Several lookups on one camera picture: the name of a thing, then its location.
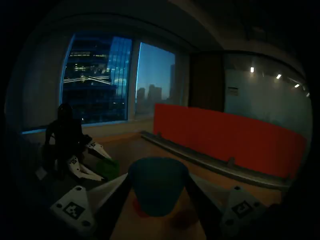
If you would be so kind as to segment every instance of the sky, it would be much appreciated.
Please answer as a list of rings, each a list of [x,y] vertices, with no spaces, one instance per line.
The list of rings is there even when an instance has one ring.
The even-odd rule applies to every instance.
[[[149,85],[162,88],[162,99],[170,93],[170,67],[175,64],[175,55],[163,49],[141,43],[137,73],[137,90],[145,88],[148,95]]]

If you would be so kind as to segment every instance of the blue cup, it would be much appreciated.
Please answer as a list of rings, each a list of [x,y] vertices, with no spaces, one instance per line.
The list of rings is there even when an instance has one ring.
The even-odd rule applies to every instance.
[[[187,167],[171,158],[141,158],[128,171],[141,210],[149,216],[169,214],[189,175]]]

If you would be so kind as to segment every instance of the red object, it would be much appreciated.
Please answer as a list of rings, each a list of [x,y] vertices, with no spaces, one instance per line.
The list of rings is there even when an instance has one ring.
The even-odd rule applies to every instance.
[[[139,217],[141,218],[149,217],[148,214],[146,214],[144,211],[141,210],[140,204],[137,199],[133,200],[132,205]]]
[[[257,172],[293,178],[306,139],[285,128],[233,114],[156,104],[153,133],[222,161]]]

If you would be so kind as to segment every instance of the lit office window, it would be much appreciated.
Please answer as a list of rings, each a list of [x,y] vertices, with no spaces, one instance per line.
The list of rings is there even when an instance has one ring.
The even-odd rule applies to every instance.
[[[156,103],[174,104],[175,55],[145,43],[140,45],[136,116],[152,116]]]
[[[132,40],[76,34],[64,72],[62,102],[82,123],[126,120]]]

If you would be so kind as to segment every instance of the black figure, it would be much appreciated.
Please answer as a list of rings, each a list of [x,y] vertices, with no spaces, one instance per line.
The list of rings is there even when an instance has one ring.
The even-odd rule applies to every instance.
[[[92,138],[82,133],[81,121],[73,118],[72,107],[69,104],[61,104],[58,108],[58,119],[50,123],[46,130],[45,151],[50,149],[49,141],[54,134],[55,146],[53,157],[58,163],[58,178],[63,179],[66,172],[66,161],[75,155],[81,162],[85,145]]]

